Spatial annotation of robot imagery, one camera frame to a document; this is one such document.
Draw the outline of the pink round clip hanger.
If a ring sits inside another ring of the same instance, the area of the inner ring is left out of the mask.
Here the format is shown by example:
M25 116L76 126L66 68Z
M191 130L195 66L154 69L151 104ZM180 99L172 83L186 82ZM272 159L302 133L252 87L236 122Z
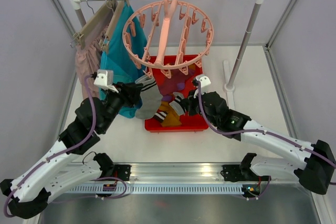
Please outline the pink round clip hanger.
M184 21L182 26L180 43L177 54L175 56L175 61L173 63L165 64L164 59L171 23L173 21L173 16L176 12L176 9L178 7L180 8L179 20ZM152 27L147 38L147 45L144 47L144 54L140 58L137 54L134 54L132 52L131 37L135 37L135 24L133 22L133 18L135 17L138 18L140 26L141 28L143 28L146 21L146 15L144 11L146 11L147 9L151 11ZM186 53L186 46L188 42L189 33L191 27L199 21L199 18L197 17L198 15L202 17L200 32L202 34L206 33L205 49L199 52L194 59L185 60L184 56ZM151 62L149 49L151 47L151 42L153 39L155 29L159 26L161 26L161 31L159 37L158 52L155 61ZM170 79L172 76L172 70L178 69L180 72L187 75L188 67L190 65L195 64L201 68L202 57L207 56L209 54L209 49L213 42L213 38L214 38L214 27L210 18L204 13L204 11L202 11L201 9L199 9L198 7L196 7L191 3L179 0L161 0L141 7L140 9L135 11L134 14L132 14L132 16L128 18L122 32L122 40L129 54L130 59L133 61L133 63L138 69L141 69L143 66L145 66L145 70L143 72L150 78L153 77L154 69L160 69L163 75Z

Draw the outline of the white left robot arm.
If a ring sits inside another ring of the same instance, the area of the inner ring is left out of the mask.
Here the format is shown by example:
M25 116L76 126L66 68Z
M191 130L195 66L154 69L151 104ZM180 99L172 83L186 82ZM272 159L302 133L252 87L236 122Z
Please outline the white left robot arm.
M92 96L83 100L75 110L75 120L46 154L21 176L1 182L1 192L6 196L4 215L30 219L77 185L90 180L114 180L115 164L106 153L96 154L93 160L70 172L59 172L100 141L99 136L107 132L123 106L139 103L142 87L118 82L106 91L103 101Z

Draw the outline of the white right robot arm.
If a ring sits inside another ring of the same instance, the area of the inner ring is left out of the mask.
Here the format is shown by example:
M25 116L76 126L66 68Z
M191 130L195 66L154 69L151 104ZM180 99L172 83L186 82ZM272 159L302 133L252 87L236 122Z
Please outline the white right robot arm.
M328 143L302 141L262 126L249 116L232 110L216 92L187 98L175 95L178 107L190 116L201 115L217 134L259 146L278 158L264 158L255 153L245 155L239 166L241 176L251 180L256 176L297 180L305 189L324 195L332 185L335 158Z

